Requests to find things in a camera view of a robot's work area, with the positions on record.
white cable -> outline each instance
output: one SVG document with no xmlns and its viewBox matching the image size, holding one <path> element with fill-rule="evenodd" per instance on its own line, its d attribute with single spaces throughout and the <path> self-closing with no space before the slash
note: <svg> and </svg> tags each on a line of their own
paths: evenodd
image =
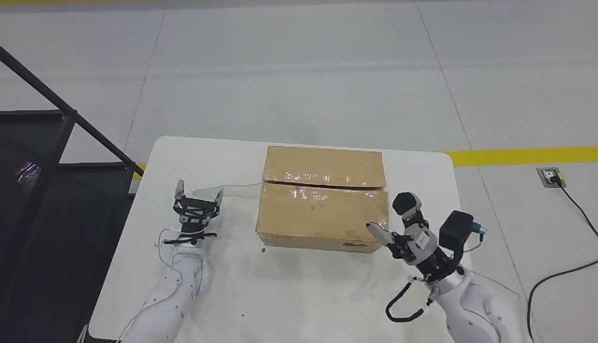
<svg viewBox="0 0 598 343">
<path fill-rule="evenodd" d="M 521 295 L 520 295 L 520 293 L 517 293 L 517 292 L 513 291 L 512 289 L 510 289 L 510 288 L 506 287 L 504 284 L 502 284 L 502 283 L 501 283 L 501 282 L 499 282 L 498 280 L 496 280 L 496 279 L 491 279 L 490 277 L 484 276 L 483 274 L 480 274 L 480 273 L 478 273 L 478 272 L 476 272 L 476 271 L 474 271 L 474 270 L 472 270 L 471 272 L 472 272 L 472 273 L 474 273 L 474 274 L 476 274 L 476 275 L 478 275 L 478 276 L 480 276 L 480 277 L 483 277 L 483 278 L 485 278 L 485 279 L 489 279 L 489 280 L 491 280 L 492 282 L 496 283 L 497 285 L 499 285 L 499 286 L 503 287 L 505 290 L 509 290 L 509 291 L 511 291 L 511 292 L 512 292 L 512 293 L 514 293 L 514 294 L 515 294 L 515 295 L 516 295 L 516 296 L 517 296 L 519 299 L 521 299 Z"/>
<path fill-rule="evenodd" d="M 164 265 L 168 266 L 168 267 L 169 267 L 169 268 L 171 268 L 173 271 L 175 271 L 175 272 L 177 272 L 177 273 L 178 273 L 178 276 L 180 277 L 180 278 L 179 278 L 179 279 L 180 279 L 180 282 L 178 283 L 178 285 L 177 285 L 177 287 L 175 288 L 175 290 L 174 290 L 172 293 L 170 293 L 170 294 L 169 294 L 167 297 L 165 297 L 164 299 L 162 299 L 162 300 L 160 300 L 160 301 L 158 301 L 158 302 L 155 302 L 155 303 L 153 303 L 153 304 L 152 304 L 152 305 L 150 305 L 150 306 L 144 307 L 144 308 L 142 308 L 141 310 L 139 310 L 139 311 L 137 312 L 137 314 L 135 314 L 135 315 L 133 316 L 133 318 L 132 318 L 131 320 L 129 320 L 129 321 L 127 322 L 127 324 L 124 326 L 124 329 L 122 329 L 121 335 L 120 335 L 120 336 L 119 336 L 119 338 L 117 339 L 116 343 L 121 343 L 121 342 L 122 342 L 122 340 L 124 339 L 124 336 L 126 336 L 126 333 L 129 331 L 129 328 L 130 328 L 131 326 L 133 326 L 133 324 L 134 324 L 134 323 L 135 323 L 135 321 L 136 321 L 136 320 L 139 318 L 139 316 L 141 316 L 141 314 L 143 314 L 143 313 L 144 313 L 146 310 L 150 309 L 151 307 L 156 307 L 157 305 L 159 305 L 159 304 L 161 304 L 161 303 L 165 302 L 166 300 L 169 300 L 171 297 L 173 297 L 173 296 L 174 296 L 174 295 L 177 293 L 178 289 L 180 288 L 180 285 L 182 284 L 183 274 L 182 274 L 180 271 L 178 271 L 177 269 L 175 269 L 175 267 L 174 267 L 174 266 L 172 266 L 171 264 L 167 263 L 167 262 L 166 262 L 166 261 L 165 261 L 165 260 L 162 258 L 162 253 L 161 253 L 161 251 L 160 251 L 160 249 L 162 248 L 162 245 L 163 245 L 163 243 L 162 243 L 162 234 L 163 234 L 164 232 L 167 232 L 167 231 L 177 231 L 177 230 L 172 230 L 172 229 L 168 228 L 168 229 L 163 229 L 163 230 L 160 232 L 160 234 L 158 235 L 158 246 L 157 246 L 157 247 L 158 247 L 158 258 L 160 258 L 160 261 L 161 261 L 161 262 L 162 262 Z"/>
<path fill-rule="evenodd" d="M 88 328 L 89 328 L 88 324 L 83 326 L 83 329 L 81 330 L 81 334 L 78 335 L 77 343 L 83 343 L 85 341 L 85 336 L 87 335 Z"/>
<path fill-rule="evenodd" d="M 474 250 L 477 250 L 477 249 L 479 249 L 479 248 L 481 247 L 481 245 L 482 245 L 482 242 L 479 242 L 479 243 L 477 243 L 477 244 L 476 244 L 474 247 L 472 247 L 471 249 L 469 249 L 469 250 L 464 250 L 464 251 L 463 251 L 463 253 L 472 252 L 472 251 L 474 251 Z"/>
</svg>

robotic hand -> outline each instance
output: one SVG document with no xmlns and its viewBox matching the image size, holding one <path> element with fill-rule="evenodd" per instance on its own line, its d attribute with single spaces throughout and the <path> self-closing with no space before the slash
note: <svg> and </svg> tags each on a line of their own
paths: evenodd
<svg viewBox="0 0 598 343">
<path fill-rule="evenodd" d="M 411 322 L 421 316 L 434 301 L 447 315 L 448 333 L 455 343 L 522 343 L 517 313 L 502 295 L 476 284 L 471 271 L 460 261 L 463 247 L 471 233 L 486 233 L 473 216 L 453 211 L 440 228 L 440 240 L 430 231 L 421 214 L 421 201 L 413 193 L 399 193 L 392 202 L 402 216 L 403 235 L 388 232 L 375 222 L 366 224 L 369 232 L 388 247 L 395 259 L 414 265 L 423 278 L 409 277 L 408 284 L 386 307 L 386 315 L 393 322 Z M 450 258 L 440 247 L 453 251 Z M 430 290 L 426 307 L 409 317 L 397 318 L 391 307 L 419 280 Z"/>
<path fill-rule="evenodd" d="M 142 309 L 122 332 L 120 342 L 172 343 L 185 314 L 207 278 L 204 240 L 207 225 L 220 214 L 223 190 L 212 202 L 185 196 L 185 184 L 178 182 L 173 209 L 181 223 L 178 238 L 159 243 L 173 245 L 171 261 L 161 280 L 149 293 Z"/>
</svg>

cardboard box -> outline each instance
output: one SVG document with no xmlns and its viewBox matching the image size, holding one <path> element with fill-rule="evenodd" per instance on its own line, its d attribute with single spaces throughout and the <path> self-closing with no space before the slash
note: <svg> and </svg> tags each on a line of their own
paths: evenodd
<svg viewBox="0 0 598 343">
<path fill-rule="evenodd" d="M 378 152 L 269 147 L 256 232 L 268 246 L 373 252 L 367 222 L 388 228 Z"/>
</svg>

power cord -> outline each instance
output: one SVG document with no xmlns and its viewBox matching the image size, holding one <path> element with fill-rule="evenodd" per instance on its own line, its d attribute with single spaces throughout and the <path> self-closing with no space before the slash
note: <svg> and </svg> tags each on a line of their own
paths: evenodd
<svg viewBox="0 0 598 343">
<path fill-rule="evenodd" d="M 564 189 L 564 187 L 562 186 L 562 181 L 561 178 L 559 178 L 559 176 L 553 176 L 550 178 L 550 182 L 552 183 L 556 183 L 557 186 L 559 186 L 561 188 L 561 190 L 564 192 L 564 194 L 569 198 L 569 200 L 571 200 L 571 203 L 573 203 L 577 209 L 579 209 L 579 211 L 581 212 L 581 214 L 583 215 L 583 218 L 586 220 L 586 223 L 588 224 L 588 226 L 591 228 L 591 230 L 594 232 L 594 234 L 598 237 L 598 231 L 596 231 L 596 228 L 594 227 L 594 225 L 591 224 L 590 219 L 588 218 L 588 215 L 586 214 L 586 212 L 584 212 L 584 210 L 579 206 L 579 204 L 571 197 L 571 195 L 569 195 L 569 193 Z M 582 266 L 578 266 L 574 269 L 570 269 L 570 270 L 565 270 L 563 272 L 559 272 L 559 273 L 555 273 L 551 276 L 548 276 L 542 280 L 540 280 L 539 282 L 537 282 L 533 288 L 532 291 L 530 292 L 530 297 L 527 301 L 527 332 L 530 335 L 530 338 L 532 339 L 532 341 L 534 341 L 534 335 L 532 334 L 532 326 L 531 326 L 531 315 L 532 315 L 532 299 L 534 298 L 534 293 L 535 290 L 538 288 L 538 286 L 540 286 L 542 283 L 546 282 L 547 280 L 551 280 L 554 278 L 557 278 L 558 276 L 563 276 L 565 274 L 570 274 L 573 272 L 577 272 L 577 270 L 582 270 L 585 269 L 587 267 L 593 266 L 598 264 L 598 260 L 593 261 L 589 264 L 585 264 Z"/>
</svg>

black cable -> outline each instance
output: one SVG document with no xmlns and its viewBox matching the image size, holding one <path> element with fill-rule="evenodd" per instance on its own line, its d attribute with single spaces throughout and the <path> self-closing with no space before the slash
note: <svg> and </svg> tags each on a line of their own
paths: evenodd
<svg viewBox="0 0 598 343">
<path fill-rule="evenodd" d="M 423 314 L 423 308 L 420 308 L 417 312 L 413 313 L 409 317 L 394 317 L 391 314 L 392 306 L 394 306 L 394 303 L 396 303 L 400 298 L 403 297 L 403 295 L 405 295 L 407 290 L 409 290 L 409 288 L 411 287 L 411 284 L 411 282 L 408 282 L 403 288 L 403 290 L 401 290 L 396 296 L 394 296 L 394 298 L 386 306 L 386 317 L 388 317 L 389 320 L 391 320 L 392 322 L 412 322 Z M 428 299 L 428 301 L 426 302 L 426 307 L 429 307 L 432 304 L 432 302 L 432 299 Z"/>
<path fill-rule="evenodd" d="M 594 225 L 591 224 L 591 221 L 588 218 L 588 215 L 579 206 L 579 204 L 571 197 L 571 195 L 569 195 L 569 193 L 564 189 L 564 187 L 562 186 L 561 179 L 559 177 L 552 177 L 552 178 L 550 178 L 550 181 L 552 183 L 556 183 L 561 188 L 561 190 L 564 192 L 564 194 L 569 198 L 569 200 L 571 200 L 571 203 L 573 203 L 577 207 L 577 209 L 579 209 L 579 211 L 583 215 L 584 219 L 586 219 L 586 222 L 590 226 L 591 230 L 596 234 L 596 236 L 598 236 L 598 231 L 596 231 L 596 228 L 594 227 Z M 540 286 L 542 283 L 546 282 L 547 280 L 551 280 L 551 279 L 554 279 L 554 278 L 556 278 L 558 276 L 562 276 L 562 275 L 565 275 L 565 274 L 570 274 L 570 273 L 573 273 L 573 272 L 577 272 L 577 270 L 585 269 L 587 267 L 590 267 L 590 266 L 593 266 L 593 265 L 596 265 L 596 264 L 598 264 L 598 260 L 593 261 L 593 262 L 591 262 L 589 264 L 578 266 L 578 267 L 576 267 L 574 269 L 565 270 L 565 271 L 560 272 L 560 273 L 555 273 L 555 274 L 553 274 L 551 276 L 548 276 L 548 277 L 540 280 L 539 282 L 537 282 L 533 286 L 532 291 L 530 292 L 530 297 L 529 297 L 529 299 L 527 301 L 527 333 L 530 335 L 530 338 L 532 339 L 532 341 L 534 341 L 534 335 L 532 334 L 532 325 L 531 325 L 531 322 L 530 322 L 530 319 L 531 319 L 531 316 L 532 316 L 532 299 L 534 298 L 534 293 L 535 293 L 535 290 L 538 288 L 538 286 Z"/>
<path fill-rule="evenodd" d="M 569 200 L 571 200 L 571 203 L 573 203 L 577 207 L 577 209 L 579 209 L 579 211 L 583 215 L 583 218 L 586 219 L 586 222 L 590 226 L 591 230 L 596 234 L 596 236 L 598 236 L 598 231 L 596 231 L 596 228 L 594 227 L 594 225 L 591 224 L 590 219 L 588 218 L 588 215 L 586 214 L 586 212 L 584 212 L 583 209 L 581 209 L 581 207 L 579 206 L 579 204 L 576 203 L 576 201 L 573 200 L 573 198 L 571 197 L 571 195 L 564 189 L 564 187 L 562 186 L 562 182 L 560 180 L 557 182 L 557 184 L 559 185 L 559 187 L 561 188 L 561 190 L 564 192 L 564 194 L 567 195 L 567 197 L 569 198 Z"/>
</svg>

